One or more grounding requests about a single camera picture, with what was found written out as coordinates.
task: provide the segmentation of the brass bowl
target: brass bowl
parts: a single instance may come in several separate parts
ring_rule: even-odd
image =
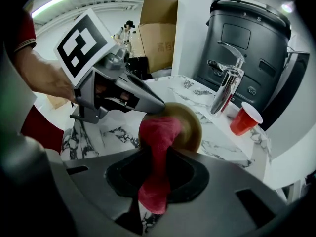
[[[142,121],[155,119],[158,117],[175,117],[181,125],[182,130],[171,145],[174,149],[185,149],[196,152],[202,141],[202,127],[195,113],[187,106],[180,103],[165,103],[165,109],[158,114],[146,114]],[[146,143],[140,137],[138,131],[140,146]]]

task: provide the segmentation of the marble countertop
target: marble countertop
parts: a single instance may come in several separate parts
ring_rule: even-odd
[[[265,183],[271,167],[271,142],[256,126],[235,136],[229,125],[238,112],[229,103],[219,118],[207,112],[215,92],[185,76],[147,80],[148,86],[164,101],[179,102],[191,108],[202,126],[198,153],[228,160]],[[110,111],[98,124],[69,120],[62,145],[62,160],[98,157],[139,147],[138,129],[145,113]]]

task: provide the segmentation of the faucet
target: faucet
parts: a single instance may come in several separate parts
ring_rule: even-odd
[[[217,43],[228,49],[237,58],[237,61],[235,65],[227,65],[214,60],[207,60],[207,64],[212,70],[226,72],[221,86],[215,95],[214,102],[208,110],[215,117],[221,115],[236,92],[244,75],[241,67],[245,63],[243,55],[235,47],[222,41],[218,41]]]

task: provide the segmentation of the red cloth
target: red cloth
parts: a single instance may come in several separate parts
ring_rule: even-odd
[[[151,213],[165,213],[170,193],[166,153],[180,131],[181,123],[173,117],[146,120],[140,125],[140,136],[151,146],[153,161],[152,172],[138,191],[138,200]]]
[[[35,47],[35,31],[33,20],[27,12],[21,13],[21,24],[11,41],[8,41],[8,52],[11,57],[15,51],[26,46]],[[50,123],[37,109],[33,106],[27,115],[22,130],[22,134],[29,136],[40,142],[44,148],[56,150],[60,153],[64,131]]]
[[[61,151],[64,131],[49,122],[33,105],[21,129],[21,133],[42,144],[44,148]]]

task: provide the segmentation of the red cup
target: red cup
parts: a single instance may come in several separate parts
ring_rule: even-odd
[[[242,108],[230,125],[231,131],[237,135],[243,135],[257,124],[262,123],[262,117],[258,111],[246,102],[241,103]]]

